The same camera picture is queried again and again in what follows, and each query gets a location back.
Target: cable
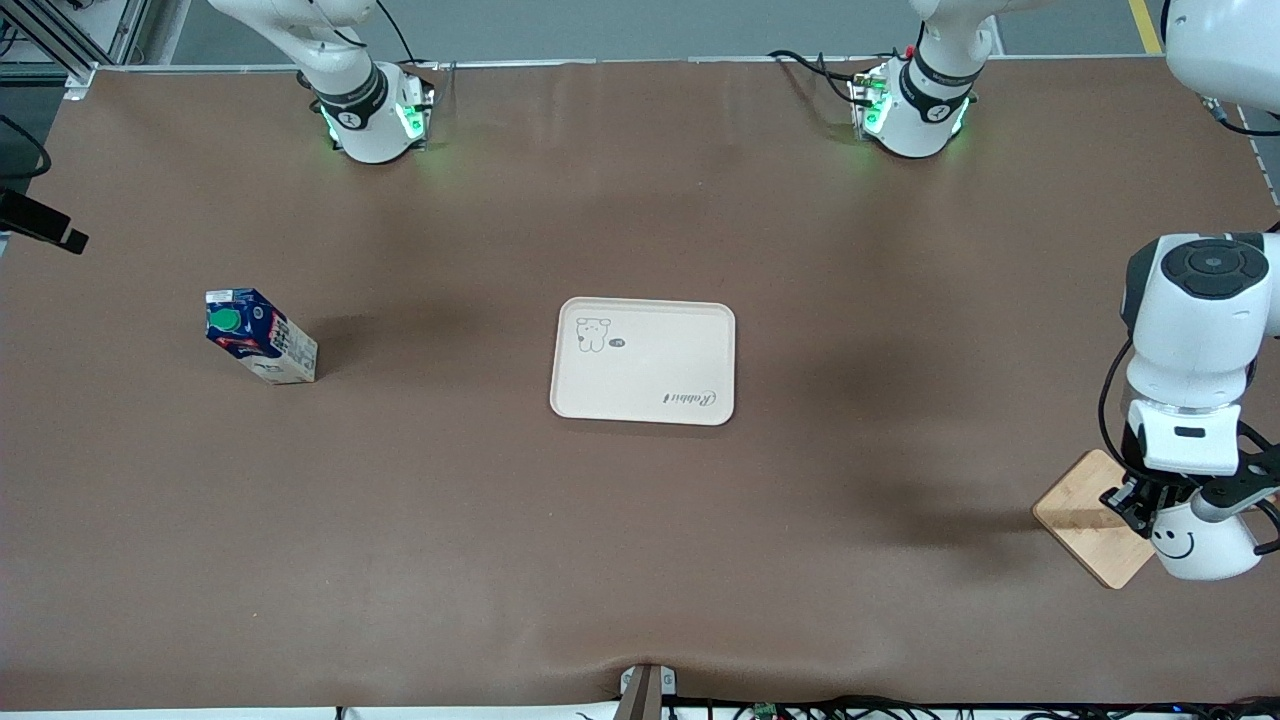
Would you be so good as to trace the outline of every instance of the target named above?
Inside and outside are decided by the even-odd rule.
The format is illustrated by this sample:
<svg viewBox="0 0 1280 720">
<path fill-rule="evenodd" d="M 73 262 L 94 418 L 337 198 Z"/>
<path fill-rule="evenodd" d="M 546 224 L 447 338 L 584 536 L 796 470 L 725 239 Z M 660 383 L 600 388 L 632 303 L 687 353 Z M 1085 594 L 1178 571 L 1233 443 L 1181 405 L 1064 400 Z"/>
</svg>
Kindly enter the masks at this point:
<svg viewBox="0 0 1280 720">
<path fill-rule="evenodd" d="M 324 24 L 329 26 L 329 32 L 332 32 L 332 33 L 337 35 L 338 37 L 340 37 L 343 42 L 351 45 L 352 47 L 369 47 L 369 44 L 360 42 L 358 40 L 352 40 L 352 38 L 347 37 L 346 35 L 343 35 L 342 31 L 338 29 L 338 27 L 333 24 L 333 20 L 329 19 L 329 13 L 325 13 L 324 8 L 321 8 L 320 4 L 316 3 L 316 0 L 307 0 L 307 3 L 312 8 L 316 9 L 316 13 L 320 15 L 320 19 L 324 20 Z"/>
<path fill-rule="evenodd" d="M 332 28 L 329 28 L 329 29 L 330 29 L 330 31 L 332 31 L 332 32 L 333 32 L 334 35 L 337 35 L 338 37 L 340 37 L 340 38 L 342 38 L 342 41 L 343 41 L 343 42 L 346 42 L 346 44 L 348 44 L 348 45 L 355 45 L 356 47 L 369 47 L 369 44 L 367 44 L 367 42 L 361 42 L 361 41 L 358 41 L 358 40 L 352 40 L 352 38 L 347 37 L 346 35 L 343 35 L 343 33 L 342 33 L 342 31 L 340 31 L 340 29 L 338 29 L 338 28 L 335 28 L 335 27 L 332 27 Z"/>
<path fill-rule="evenodd" d="M 814 65 L 813 63 L 810 63 L 809 60 L 806 60 L 804 58 L 804 55 L 800 55 L 799 53 L 792 53 L 791 50 L 774 50 L 773 53 L 769 53 L 769 58 L 773 58 L 773 59 L 790 58 L 791 60 L 795 60 L 796 63 L 800 63 L 801 65 L 804 65 L 804 68 L 806 70 L 812 72 L 812 73 L 817 73 L 819 76 L 827 76 L 827 77 L 835 78 L 835 79 L 842 79 L 845 82 L 849 82 L 849 81 L 854 79 L 854 76 L 846 76 L 846 74 L 842 74 L 842 73 L 833 73 L 833 72 L 829 72 L 829 70 L 824 72 L 818 65 Z M 818 54 L 818 61 L 819 63 L 822 61 L 822 53 Z"/>
<path fill-rule="evenodd" d="M 840 90 L 840 86 L 836 85 L 836 81 L 838 79 L 838 81 L 842 81 L 842 82 L 850 82 L 850 81 L 854 79 L 854 76 L 849 76 L 849 74 L 845 74 L 845 73 L 832 72 L 831 68 L 827 67 L 827 60 L 826 60 L 826 58 L 823 58 L 822 53 L 818 53 L 818 64 L 817 65 L 814 65 L 813 63 L 810 63 L 809 60 L 806 60 L 800 54 L 792 53 L 791 50 L 774 50 L 773 53 L 769 53 L 769 58 L 773 58 L 773 59 L 790 58 L 790 59 L 795 60 L 796 63 L 800 63 L 801 65 L 804 65 L 804 68 L 806 70 L 813 72 L 813 73 L 818 73 L 819 76 L 827 78 L 827 85 L 831 86 L 831 91 L 835 92 L 836 96 L 840 97 L 841 100 L 844 100 L 845 102 L 849 102 L 851 105 L 858 105 L 859 108 L 870 108 L 872 106 L 872 104 L 870 104 L 869 100 L 863 100 L 861 97 L 851 97 L 851 96 L 846 95 L 845 91 Z"/>
<path fill-rule="evenodd" d="M 1267 520 L 1271 520 L 1271 524 L 1275 525 L 1276 532 L 1280 532 L 1280 510 L 1276 510 L 1276 506 L 1272 505 L 1270 500 L 1262 498 L 1254 502 L 1253 506 L 1261 510 L 1262 514 L 1267 516 Z M 1253 548 L 1253 553 L 1271 555 L 1277 550 L 1280 550 L 1280 538 L 1276 538 L 1268 543 L 1260 544 L 1258 547 Z"/>
<path fill-rule="evenodd" d="M 22 37 L 22 32 L 17 26 L 9 24 L 6 20 L 0 19 L 0 58 L 4 58 L 13 50 L 13 46 L 18 42 L 27 42 L 26 37 Z"/>
<path fill-rule="evenodd" d="M 1169 3 L 1170 0 L 1165 0 L 1160 8 L 1160 42 L 1165 42 L 1165 33 L 1169 32 Z"/>
<path fill-rule="evenodd" d="M 1130 347 L 1133 347 L 1133 338 L 1125 340 L 1124 345 L 1120 346 L 1120 352 L 1116 352 L 1115 360 L 1111 361 L 1111 368 L 1107 369 L 1107 377 L 1102 382 L 1102 392 L 1098 393 L 1098 432 L 1102 433 L 1102 442 L 1107 446 L 1107 454 L 1111 455 L 1111 459 L 1124 469 L 1126 475 L 1139 480 L 1158 483 L 1160 480 L 1152 475 L 1129 465 L 1124 456 L 1120 455 L 1120 451 L 1116 450 L 1115 443 L 1111 442 L 1111 433 L 1107 430 L 1107 396 L 1111 395 L 1111 382 L 1115 379 L 1116 370 L 1120 369 L 1120 363 L 1124 360 L 1124 356 L 1129 352 Z M 1024 717 L 1023 720 L 1036 719 Z"/>
<path fill-rule="evenodd" d="M 1219 118 L 1217 124 L 1225 127 L 1226 129 L 1229 129 L 1229 131 L 1231 131 L 1234 133 L 1244 135 L 1244 136 L 1248 136 L 1248 137 L 1280 137 L 1280 129 L 1249 129 L 1249 128 L 1242 128 L 1240 126 L 1231 124 L 1231 122 L 1228 120 L 1226 118 Z"/>
<path fill-rule="evenodd" d="M 399 29 L 399 23 L 397 23 L 396 18 L 392 17 L 392 13 L 390 10 L 387 9 L 387 5 L 383 5 L 383 0 L 378 0 L 378 9 L 381 10 L 384 15 L 387 15 L 387 22 L 392 23 L 392 29 L 396 31 L 396 37 L 401 38 L 401 47 L 404 49 L 404 59 L 401 60 L 401 63 L 421 63 L 422 60 L 419 60 L 417 55 L 415 55 L 413 51 L 408 49 L 408 41 L 404 40 L 404 33 L 401 32 Z"/>
<path fill-rule="evenodd" d="M 748 711 L 754 712 L 756 703 L 742 702 L 742 701 L 722 701 L 712 698 L 699 698 L 699 697 L 667 697 L 664 698 L 663 707 L 707 707 L 708 710 L 718 707 L 733 707 L 737 708 L 733 719 L 735 720 L 748 720 L 754 719 L 754 715 L 744 714 Z M 918 711 L 925 712 L 931 717 L 940 717 L 938 712 L 955 712 L 954 720 L 974 720 L 975 710 L 998 710 L 1001 715 L 1016 720 L 1132 720 L 1132 716 L 1139 712 L 1161 712 L 1161 714 L 1179 714 L 1179 715 L 1193 715 L 1198 720 L 1243 720 L 1249 715 L 1267 715 L 1272 720 L 1280 720 L 1280 697 L 1257 697 L 1257 698 L 1242 698 L 1235 702 L 1225 705 L 1203 705 L 1194 702 L 1148 702 L 1142 705 L 1020 705 L 1020 703 L 929 703 L 919 705 L 900 700 L 886 698 L 881 696 L 842 696 L 826 701 L 813 701 L 813 702 L 788 702 L 785 706 L 774 705 L 777 710 L 786 712 L 787 715 L 781 715 L 780 717 L 790 716 L 791 710 L 799 711 L 820 711 L 823 720 L 861 720 L 877 712 L 884 714 L 890 717 L 897 717 L 904 720 L 902 716 L 896 711 Z M 856 712 L 850 711 L 850 708 L 858 708 Z M 1016 712 L 1027 712 L 1027 716 L 1019 716 Z"/>
<path fill-rule="evenodd" d="M 836 97 L 840 97 L 845 102 L 850 102 L 852 105 L 858 105 L 858 106 L 861 106 L 861 108 L 870 108 L 872 106 L 872 104 L 869 101 L 861 100 L 861 99 L 850 97 L 849 95 L 845 95 L 845 92 L 842 90 L 840 90 L 840 86 L 836 85 L 836 78 L 832 77 L 831 69 L 827 67 L 827 60 L 824 60 L 822 58 L 822 53 L 818 53 L 818 67 L 822 68 L 822 76 L 824 78 L 827 78 L 827 85 L 831 86 L 831 91 L 836 94 Z"/>
<path fill-rule="evenodd" d="M 54 167 L 54 159 L 49 156 L 49 151 L 45 150 L 45 146 L 38 140 L 36 140 L 29 132 L 22 129 L 22 126 L 9 119 L 9 115 L 0 115 L 0 123 L 4 123 L 10 128 L 13 128 L 14 132 L 27 138 L 27 141 L 35 145 L 36 150 L 40 151 L 40 165 L 37 165 L 35 170 L 27 173 L 18 173 L 13 176 L 0 176 L 0 181 L 38 178 L 40 176 L 47 173 L 49 169 Z"/>
</svg>

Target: white cup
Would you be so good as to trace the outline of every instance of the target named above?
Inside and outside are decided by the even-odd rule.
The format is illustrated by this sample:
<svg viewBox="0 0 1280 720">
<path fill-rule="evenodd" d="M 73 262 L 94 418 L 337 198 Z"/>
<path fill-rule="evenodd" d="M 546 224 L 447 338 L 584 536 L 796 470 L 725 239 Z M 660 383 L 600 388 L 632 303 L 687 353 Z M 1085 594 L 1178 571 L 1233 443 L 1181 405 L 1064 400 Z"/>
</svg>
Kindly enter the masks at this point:
<svg viewBox="0 0 1280 720">
<path fill-rule="evenodd" d="M 1253 533 L 1239 515 L 1207 523 L 1192 512 L 1189 502 L 1156 512 L 1151 544 L 1165 570 L 1183 580 L 1234 578 L 1262 560 L 1253 551 Z"/>
</svg>

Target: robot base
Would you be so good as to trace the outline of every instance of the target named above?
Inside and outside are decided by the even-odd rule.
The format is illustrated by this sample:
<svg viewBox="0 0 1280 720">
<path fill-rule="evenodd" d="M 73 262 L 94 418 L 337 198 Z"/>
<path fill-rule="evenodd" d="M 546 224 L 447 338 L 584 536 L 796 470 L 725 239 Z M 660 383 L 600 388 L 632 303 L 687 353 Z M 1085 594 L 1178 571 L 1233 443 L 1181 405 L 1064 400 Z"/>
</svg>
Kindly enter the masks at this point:
<svg viewBox="0 0 1280 720">
<path fill-rule="evenodd" d="M 425 147 L 435 102 L 435 90 L 425 90 L 422 78 L 390 63 L 376 63 L 376 67 L 387 76 L 387 100 L 364 129 L 346 128 L 321 110 L 334 150 L 369 164 L 389 163 L 406 150 Z"/>
<path fill-rule="evenodd" d="M 955 119 L 927 123 L 920 113 L 906 102 L 899 78 L 906 63 L 892 58 L 873 68 L 859 82 L 850 82 L 850 97 L 865 100 L 870 106 L 854 105 L 854 129 L 859 140 L 874 138 L 886 150 L 904 158 L 928 158 L 942 150 L 964 124 L 965 100 L 954 113 Z"/>
</svg>

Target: milk carton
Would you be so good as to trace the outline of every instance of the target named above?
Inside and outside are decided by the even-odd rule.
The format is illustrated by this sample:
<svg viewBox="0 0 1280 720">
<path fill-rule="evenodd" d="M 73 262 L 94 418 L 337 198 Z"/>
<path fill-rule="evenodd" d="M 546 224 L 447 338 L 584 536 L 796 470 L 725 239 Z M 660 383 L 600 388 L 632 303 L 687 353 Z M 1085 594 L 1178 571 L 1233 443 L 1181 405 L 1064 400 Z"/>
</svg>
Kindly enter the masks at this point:
<svg viewBox="0 0 1280 720">
<path fill-rule="evenodd" d="M 316 379 L 316 343 L 253 288 L 205 293 L 205 337 L 271 384 Z"/>
</svg>

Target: green led light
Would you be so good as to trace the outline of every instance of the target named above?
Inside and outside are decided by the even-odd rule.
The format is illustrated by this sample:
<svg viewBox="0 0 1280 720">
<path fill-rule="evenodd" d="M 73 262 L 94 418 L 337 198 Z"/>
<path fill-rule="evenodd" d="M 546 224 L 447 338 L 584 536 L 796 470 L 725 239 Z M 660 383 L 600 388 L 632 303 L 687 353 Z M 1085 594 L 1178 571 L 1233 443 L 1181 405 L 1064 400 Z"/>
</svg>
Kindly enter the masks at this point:
<svg viewBox="0 0 1280 720">
<path fill-rule="evenodd" d="M 878 133 L 884 127 L 884 118 L 888 115 L 888 109 L 892 105 L 892 96 L 888 92 L 882 92 L 879 97 L 867 109 L 867 120 L 864 126 L 867 132 Z"/>
<path fill-rule="evenodd" d="M 955 124 L 951 126 L 951 135 L 960 132 L 960 128 L 964 127 L 964 113 L 968 109 L 969 109 L 969 101 L 965 100 L 964 104 L 960 105 L 960 109 L 956 110 L 956 122 Z"/>
<path fill-rule="evenodd" d="M 422 137 L 422 113 L 416 110 L 413 106 L 397 105 L 399 110 L 401 124 L 404 126 L 404 133 L 412 140 Z"/>
</svg>

